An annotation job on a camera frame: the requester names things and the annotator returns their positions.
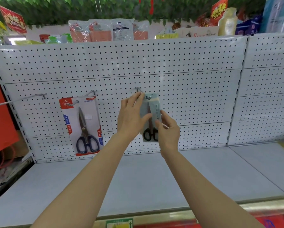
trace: white pegboard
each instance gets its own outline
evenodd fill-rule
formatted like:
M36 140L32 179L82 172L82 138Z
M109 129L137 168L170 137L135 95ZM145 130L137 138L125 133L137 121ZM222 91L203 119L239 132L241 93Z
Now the white pegboard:
M246 37L0 46L3 83L241 69Z
M229 126L229 122L180 126L179 150L225 146ZM116 131L103 133L104 142L107 142L114 133ZM68 135L30 138L29 144L33 147L33 150L37 150L37 152L34 152L34 158L38 162L94 157L94 154L77 157ZM159 151L157 142L143 142L142 135L138 135L130 143L124 154L156 153Z
M249 37L243 68L284 66L284 34L254 34Z
M230 122L240 70L94 78L6 84L12 99L47 93L14 103L28 138L66 135L58 100L96 89L102 131L116 131L120 101L134 87L160 94L160 103L178 125Z
M284 93L284 66L243 69L238 96Z
M234 121L284 117L284 94L238 97Z
M284 139L284 117L233 121L228 145Z

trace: scissors packaging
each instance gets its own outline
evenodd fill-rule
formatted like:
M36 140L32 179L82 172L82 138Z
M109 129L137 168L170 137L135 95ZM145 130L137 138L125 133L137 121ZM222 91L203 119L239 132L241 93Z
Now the scissors packaging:
M153 116L145 123L144 128L141 131L143 141L157 142L158 129L155 127L155 121L161 121L159 94L145 94L140 108L140 116L143 117L148 113L152 113Z
M76 156L95 154L103 148L96 101L96 96L59 100Z

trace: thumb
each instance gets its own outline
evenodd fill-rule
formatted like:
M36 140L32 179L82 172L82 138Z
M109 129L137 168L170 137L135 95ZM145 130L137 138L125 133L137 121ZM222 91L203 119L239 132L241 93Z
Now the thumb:
M152 115L153 114L151 113L144 115L144 117L142 118L143 125L148 121L148 119L152 117Z
M156 127L158 128L158 131L161 131L163 128L162 123L159 120L155 121Z

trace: hand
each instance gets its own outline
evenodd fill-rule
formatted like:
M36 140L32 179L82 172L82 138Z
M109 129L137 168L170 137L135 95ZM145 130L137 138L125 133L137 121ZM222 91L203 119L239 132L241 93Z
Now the hand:
M144 124L151 118L152 114L140 118L140 107L145 94L137 92L130 98L121 101L121 110L118 116L117 133L131 142L142 130Z
M164 157L170 152L178 151L178 141L180 137L180 128L177 122L172 119L165 111L161 110L162 124L156 120L156 127L158 128L158 140L161 148L161 155Z

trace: forearm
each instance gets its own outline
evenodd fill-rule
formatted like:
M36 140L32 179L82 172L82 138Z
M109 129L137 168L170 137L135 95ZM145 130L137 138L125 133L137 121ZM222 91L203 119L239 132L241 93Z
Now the forearm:
M203 228L263 228L252 215L211 184L178 151L165 161Z
M129 142L120 134L113 135L32 227L92 227Z

